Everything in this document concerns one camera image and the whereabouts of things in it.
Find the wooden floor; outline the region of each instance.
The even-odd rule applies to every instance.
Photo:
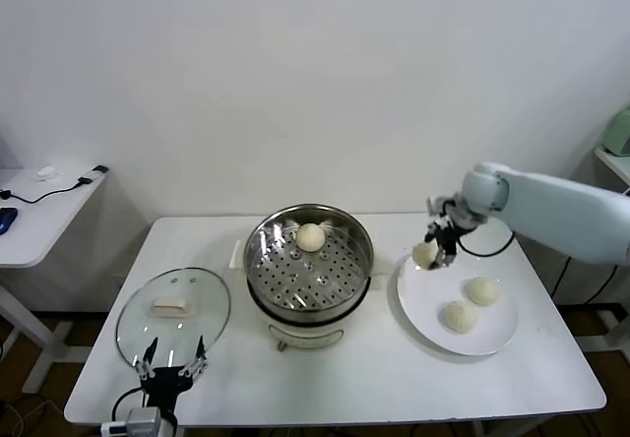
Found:
[[[599,322],[595,313],[576,312],[564,314],[565,320],[574,335],[601,334],[603,325]],[[46,320],[44,323],[53,328],[57,321]],[[102,326],[100,320],[84,320],[75,322],[68,344],[91,345]],[[10,332],[10,326],[0,320],[0,338],[5,339]],[[13,403],[19,399],[22,384],[26,380],[34,365],[39,350],[24,336],[7,353],[0,363],[0,399],[5,403]],[[587,359],[593,366],[599,381],[605,389],[608,397],[607,406],[594,413],[579,415],[563,415],[554,417],[544,425],[531,431],[527,437],[621,437],[630,436],[630,366],[623,357],[616,352],[590,353]],[[81,365],[58,364],[53,365],[40,393],[48,400],[54,401],[60,409],[63,409],[72,388],[81,372]],[[15,407],[24,415],[34,409],[40,400],[27,398],[17,402]],[[77,427],[65,421],[62,415],[47,408],[40,424],[36,424],[37,414],[26,421],[25,436],[80,436],[89,435],[90,429]],[[0,437],[11,435],[17,423],[17,418],[9,411],[0,416]],[[484,425],[492,429],[499,422],[486,422]],[[214,437],[231,435],[231,429],[191,430],[186,435],[193,437]],[[307,428],[307,429],[265,429],[260,432],[261,437],[317,437],[317,436],[342,437],[472,437],[473,430],[470,424],[465,422],[444,424],[420,424],[417,426],[372,426],[372,427],[344,427],[332,428]]]

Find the steamed bun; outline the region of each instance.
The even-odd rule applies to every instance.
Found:
[[[466,334],[476,326],[476,309],[466,301],[449,302],[442,309],[444,325],[458,334]]]
[[[411,252],[413,261],[421,268],[428,270],[437,258],[438,246],[435,240],[418,243]]]
[[[466,285],[466,293],[479,306],[491,306],[501,295],[499,283],[492,278],[475,278]]]
[[[326,232],[315,223],[306,223],[297,230],[295,243],[305,252],[316,252],[326,243]]]

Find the power cord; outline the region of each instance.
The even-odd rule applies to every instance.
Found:
[[[601,434],[599,433],[598,425],[595,424],[595,420],[591,417],[591,415],[590,414],[584,414],[584,416],[586,417],[587,421],[591,423],[591,426],[595,430],[595,433],[596,433],[597,437],[601,437]]]
[[[512,242],[514,241],[515,238],[516,238],[516,234],[512,232],[512,235],[510,235],[510,239],[506,242],[506,244],[503,245],[501,248],[499,248],[496,252],[492,252],[492,253],[474,253],[468,248],[466,248],[464,244],[462,244],[461,238],[457,239],[457,244],[460,246],[462,250],[464,250],[469,255],[473,255],[479,258],[490,258],[490,257],[496,257],[498,254],[503,253],[510,245],[512,245]]]
[[[33,410],[31,410],[30,412],[28,412],[25,415],[22,415],[19,411],[18,411],[18,404],[24,402],[24,401],[28,401],[31,400],[33,398],[37,398],[39,400],[41,400],[41,403],[36,406]],[[11,432],[11,434],[3,434],[0,437],[27,437],[29,435],[31,435],[38,427],[39,425],[42,423],[45,415],[46,415],[46,407],[47,406],[52,406],[54,410],[56,410],[57,412],[59,412],[61,415],[63,415],[63,411],[61,409],[59,409],[59,407],[57,407],[57,405],[51,401],[51,400],[47,400],[44,396],[39,395],[39,394],[32,394],[32,395],[24,395],[20,398],[17,398],[16,400],[14,400],[13,402],[9,403],[9,404],[4,404],[2,403],[2,409],[1,410],[10,410],[13,414],[16,415],[16,417],[18,418],[18,422],[14,425],[13,430]],[[39,415],[37,416],[37,419],[35,420],[35,422],[29,427],[26,427],[26,421],[29,417],[31,417],[32,415],[34,415],[36,412],[40,411]]]
[[[35,200],[25,199],[22,196],[13,194],[10,189],[0,190],[0,199],[6,201],[8,199],[13,198],[13,199],[22,201],[23,203],[37,204],[42,199],[45,199],[48,196],[52,196],[53,194],[69,193],[70,191],[74,191],[80,186],[84,186],[86,184],[92,184],[96,179],[98,179],[100,176],[105,174],[107,171],[109,171],[109,168],[107,166],[103,166],[102,164],[100,164],[99,166],[95,166],[91,171],[87,172],[86,174],[78,178],[77,183],[74,186],[70,188],[66,188],[66,189],[57,189],[56,191],[50,191],[49,193],[42,194]]]
[[[13,194],[10,189],[4,189],[4,190],[0,191],[0,199],[4,199],[6,201],[7,199],[14,198],[14,199],[17,199],[19,201],[22,201],[23,203],[37,204],[39,201],[41,201],[42,199],[47,198],[48,196],[52,196],[53,194],[59,194],[59,193],[69,193],[70,191],[74,191],[79,186],[83,186],[84,184],[86,184],[86,183],[82,183],[81,181],[77,181],[77,184],[75,184],[72,188],[58,189],[57,191],[50,191],[49,193],[42,194],[41,196],[39,196],[34,201],[31,201],[29,199],[25,199],[25,198],[23,198],[21,196],[18,196],[17,194]]]
[[[114,403],[114,407],[111,409],[111,420],[113,421],[116,420],[116,411],[118,410],[120,403],[122,403],[123,400],[127,398],[128,396],[131,396],[134,393],[138,393],[139,391],[142,391],[142,388],[140,386],[138,388],[132,388],[131,390],[126,391],[125,393],[120,395],[120,398],[116,400],[116,403]]]
[[[619,269],[618,266],[614,266],[612,268],[612,271],[610,272],[610,275],[608,276],[607,280],[603,282],[603,284],[601,285],[601,287],[598,289],[598,291],[592,295],[589,299],[586,300],[585,304],[589,304],[593,299],[595,299],[596,297],[599,296],[599,294],[605,290],[605,288],[610,284],[610,282],[612,281],[612,279],[614,278],[615,274],[617,273],[617,270]]]
[[[582,422],[582,426],[587,431],[587,435],[589,437],[593,437],[593,432],[591,432],[591,427],[589,427],[589,424],[587,423],[587,420],[581,414],[577,414],[577,416],[580,419],[580,422]]]
[[[550,294],[551,299],[553,299],[553,296],[555,296],[555,293],[558,292],[558,287],[560,287],[560,284],[562,283],[564,274],[567,273],[567,269],[569,268],[569,264],[571,263],[571,260],[573,260],[573,258],[571,257],[567,257],[567,259],[565,260],[564,267],[562,267],[562,271],[560,272],[560,275],[558,276],[558,280],[555,282],[553,291],[551,291],[551,294]]]

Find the robotic arm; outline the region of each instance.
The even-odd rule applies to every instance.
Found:
[[[611,191],[484,162],[461,192],[427,204],[439,216],[424,239],[439,247],[433,268],[450,265],[459,238],[488,218],[584,263],[630,264],[630,200]]]

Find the green appliance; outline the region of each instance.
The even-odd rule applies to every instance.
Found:
[[[616,156],[630,156],[630,109],[618,113],[603,137],[603,147]]]

